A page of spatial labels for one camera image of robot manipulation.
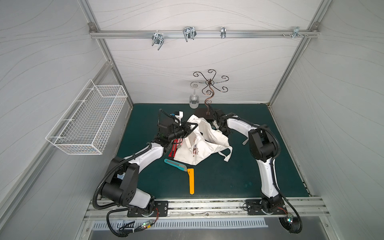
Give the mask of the white cloth tote pouch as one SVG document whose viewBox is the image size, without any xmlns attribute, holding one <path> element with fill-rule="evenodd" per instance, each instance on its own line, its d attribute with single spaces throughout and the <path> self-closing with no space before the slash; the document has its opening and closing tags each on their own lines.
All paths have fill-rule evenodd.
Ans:
<svg viewBox="0 0 384 240">
<path fill-rule="evenodd" d="M 188 122 L 198 126 L 183 139 L 174 160 L 196 166 L 215 153 L 223 156 L 225 162 L 230 160 L 233 148 L 228 137 L 219 130 L 213 130 L 204 118 L 191 115 Z"/>
</svg>

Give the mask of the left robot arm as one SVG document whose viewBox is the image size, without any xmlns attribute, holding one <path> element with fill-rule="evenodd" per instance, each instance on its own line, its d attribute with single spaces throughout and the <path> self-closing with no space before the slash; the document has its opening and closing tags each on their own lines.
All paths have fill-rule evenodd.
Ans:
<svg viewBox="0 0 384 240">
<path fill-rule="evenodd" d="M 196 123 L 181 121 L 172 115 L 167 115 L 165 120 L 158 120 L 158 133 L 144 149 L 131 156 L 111 160 L 94 192 L 93 208 L 137 208 L 143 215 L 149 216 L 155 209 L 155 198 L 138 189 L 140 172 L 170 151 L 175 140 L 188 137 L 197 127 Z"/>
</svg>

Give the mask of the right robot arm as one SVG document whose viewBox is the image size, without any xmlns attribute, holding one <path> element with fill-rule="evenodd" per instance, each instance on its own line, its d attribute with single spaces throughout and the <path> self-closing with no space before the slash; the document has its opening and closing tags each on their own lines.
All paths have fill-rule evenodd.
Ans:
<svg viewBox="0 0 384 240">
<path fill-rule="evenodd" d="M 277 214 L 281 211 L 284 217 L 279 218 L 281 226 L 291 234 L 299 234 L 303 229 L 302 219 L 281 192 L 276 176 L 275 160 L 281 153 L 281 146 L 267 125 L 257 125 L 231 113 L 224 114 L 209 106 L 209 112 L 216 121 L 217 127 L 223 134 L 235 130 L 246 137 L 250 153 L 256 160 L 260 171 L 262 188 L 261 200 L 258 204 L 249 204 L 249 210 L 260 210 L 265 215 Z"/>
</svg>

